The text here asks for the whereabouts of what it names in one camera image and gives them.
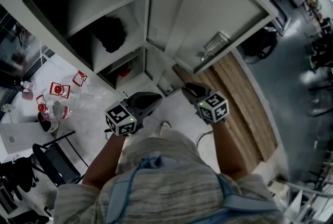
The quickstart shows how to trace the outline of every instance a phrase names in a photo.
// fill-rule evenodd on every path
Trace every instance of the white cabinet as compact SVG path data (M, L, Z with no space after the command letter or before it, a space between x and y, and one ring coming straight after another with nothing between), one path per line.
M132 60L132 65L137 64L139 69L134 69L129 78L142 70L165 94L181 85L171 70L175 63L193 73L200 72L276 14L267 0L0 0L0 3L43 44L110 90L124 85L125 79L114 79L111 83L110 74ZM127 32L124 44L114 53L107 52L89 29L103 16L118 17ZM205 46L218 32L223 32L228 43L212 54ZM157 52L146 51L147 45ZM156 57L163 61L156 62Z

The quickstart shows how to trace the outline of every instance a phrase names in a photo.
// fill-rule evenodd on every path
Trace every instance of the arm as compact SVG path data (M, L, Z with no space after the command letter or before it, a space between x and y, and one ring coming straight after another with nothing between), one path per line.
M245 161L237 145L232 139L225 123L220 120L212 123L217 162L220 171L233 180L243 178L248 174Z
M101 190L104 184L116 175L125 139L125 136L111 136L102 151L88 167L82 184Z

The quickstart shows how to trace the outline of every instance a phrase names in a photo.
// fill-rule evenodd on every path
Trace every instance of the wooden plank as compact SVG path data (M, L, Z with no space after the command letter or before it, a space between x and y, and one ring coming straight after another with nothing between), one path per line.
M225 61L227 63L233 64L235 68L235 73L238 73L240 79L244 82L245 86L247 87L248 95L250 95L250 102L254 104L254 108L256 109L256 114L258 116L258 120L261 123L261 126L264 128L266 133L266 136L269 136L271 141L274 144L274 147L277 147L277 141L275 137L275 133L273 131L273 127L271 125L271 122L266 114L266 111L264 109L264 106L262 105L262 102L260 101L257 92L255 91L254 87L252 86L252 83L248 79L248 76L243 71L242 67L240 66L238 60L235 58L233 54L228 54L225 57Z
M221 78L223 83L226 84L226 87L230 91L232 98L234 99L237 107L239 108L246 123L248 124L248 127L251 130L251 136L255 139L255 141L258 145L258 148L260 150L262 160L267 161L270 158L271 154L269 151L267 151L267 146L264 143L264 141L262 141L261 136L258 136L259 133L261 132L261 130L257 127L255 121L252 120L251 111L247 107L246 103L243 102L244 97L241 97L241 96L244 96L244 95L238 93L238 91L240 91L240 90L235 89L235 87L233 86L233 83L231 82L230 78L226 74L223 67L224 67L224 64L222 63L222 65L221 65L220 61L213 65L213 69L216 71L216 73Z
M241 112L223 83L221 85L221 81L218 81L210 70L204 71L200 75L194 75L179 65L175 65L173 69L185 83L204 83L214 90L220 90L226 96L230 106L230 115L226 118L226 126L237 147L239 147L248 170L253 171L261 161L260 151L256 142L252 139L247 123L243 120Z
M211 69L208 71L206 72L206 75L210 81L214 83L214 88L220 90L229 101L231 117L227 117L226 122L230 124L233 131L237 135L239 143L241 144L241 150L249 159L251 168L254 169L261 161L259 148L255 140L253 140L250 130L229 91L226 90L226 87L223 87L223 83L216 77L216 75L214 75L214 72Z
M244 116L247 117L249 121L252 121L256 127L257 132L253 133L253 136L257 141L261 142L261 144L258 143L259 147L263 145L260 149L263 151L264 161L267 161L276 149L275 137L272 138L273 131L272 129L267 129L268 119L267 117L264 119L262 116L262 105L252 86L246 85L248 79L240 76L239 71L236 69L238 62L235 59L232 60L233 56L231 55L232 54L230 53L225 58L219 60L218 63L224 69L229 79L233 79L232 84L239 93L241 99L239 105L243 103L247 107L249 114Z
M204 78L203 83L211 86L211 88L215 90L220 90L226 97L228 97L227 92L225 92L225 90L222 90L219 83L215 81L214 77L210 75L209 71L202 73L199 77ZM235 117L237 118L237 111L235 110L236 108L234 105L234 101L232 101L232 99L228 100L230 115L225 119L225 121L227 123L227 126L229 127L230 134L234 136L235 143L239 147L244 160L246 160L247 168L249 169L249 171L252 171L259 164L260 158L258 156L258 161L256 161L254 156L256 156L257 152L255 150L252 152L251 149L249 149L249 145L247 145L244 141L243 136L246 132L243 127L240 127L241 123L237 125L236 121L234 120Z

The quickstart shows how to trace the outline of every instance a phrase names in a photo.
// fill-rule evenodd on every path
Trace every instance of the white cable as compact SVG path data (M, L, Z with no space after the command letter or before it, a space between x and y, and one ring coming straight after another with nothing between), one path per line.
M8 115L9 115L10 123L12 123L10 112L8 112Z

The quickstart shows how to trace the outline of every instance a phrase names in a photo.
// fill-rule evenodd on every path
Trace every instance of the striped shirt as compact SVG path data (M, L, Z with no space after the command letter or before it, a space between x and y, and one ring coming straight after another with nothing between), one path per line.
M186 162L178 168L162 167L135 176L122 223L189 223L215 214L223 206L223 192L215 172L204 164L192 141L184 135L177 139L147 138L126 147L117 174L131 170L153 151ZM235 193L271 200L260 175L229 181ZM117 176L102 190L81 184L58 189L54 223L106 223L110 193ZM280 213L237 216L227 223L279 223Z

